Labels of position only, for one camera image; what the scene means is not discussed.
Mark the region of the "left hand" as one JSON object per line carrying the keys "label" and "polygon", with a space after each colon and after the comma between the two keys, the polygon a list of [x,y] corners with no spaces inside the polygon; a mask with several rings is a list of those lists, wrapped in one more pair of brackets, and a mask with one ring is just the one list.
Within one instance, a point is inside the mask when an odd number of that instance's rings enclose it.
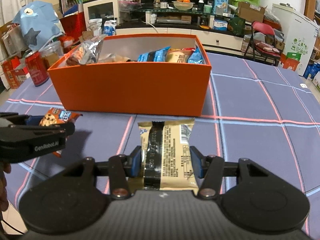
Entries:
{"label": "left hand", "polygon": [[9,202],[7,198],[7,180],[5,174],[11,172],[10,164],[5,164],[1,162],[1,180],[0,180],[0,201],[1,201],[1,211],[7,211]]}

